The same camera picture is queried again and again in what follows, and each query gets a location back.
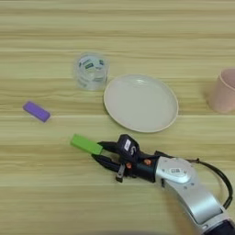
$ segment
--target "metal robot arm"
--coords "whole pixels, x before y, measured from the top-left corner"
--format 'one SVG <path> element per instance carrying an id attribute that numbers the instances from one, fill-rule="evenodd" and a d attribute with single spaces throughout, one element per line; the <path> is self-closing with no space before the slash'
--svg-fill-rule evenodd
<path id="1" fill-rule="evenodd" d="M 226 209 L 200 183 L 190 162 L 160 157 L 155 175 L 156 181 L 178 198 L 198 234 L 235 234 L 234 224 Z"/>

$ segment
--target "green eraser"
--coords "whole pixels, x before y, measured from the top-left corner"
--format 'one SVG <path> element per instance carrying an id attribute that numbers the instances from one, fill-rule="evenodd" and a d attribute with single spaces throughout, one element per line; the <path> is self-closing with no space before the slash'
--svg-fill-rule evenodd
<path id="1" fill-rule="evenodd" d="M 80 135 L 74 135 L 71 144 L 74 147 L 77 147 L 79 149 L 82 149 L 84 151 L 88 151 L 92 154 L 100 154 L 103 147 L 83 136 Z"/>

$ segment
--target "white plate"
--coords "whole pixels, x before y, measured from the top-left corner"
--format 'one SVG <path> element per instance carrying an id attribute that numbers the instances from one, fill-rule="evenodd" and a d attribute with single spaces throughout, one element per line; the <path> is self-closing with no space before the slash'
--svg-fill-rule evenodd
<path id="1" fill-rule="evenodd" d="M 159 79 L 139 74 L 119 76 L 107 86 L 106 110 L 120 125 L 139 132 L 168 128 L 178 114 L 173 91 Z"/>

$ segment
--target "purple block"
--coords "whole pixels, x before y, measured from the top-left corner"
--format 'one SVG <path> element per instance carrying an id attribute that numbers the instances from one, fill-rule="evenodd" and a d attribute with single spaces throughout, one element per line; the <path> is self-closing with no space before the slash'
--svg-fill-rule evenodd
<path id="1" fill-rule="evenodd" d="M 47 121 L 47 119 L 50 117 L 50 113 L 40 106 L 37 106 L 31 101 L 28 101 L 23 108 L 34 117 L 40 119 L 41 121 Z"/>

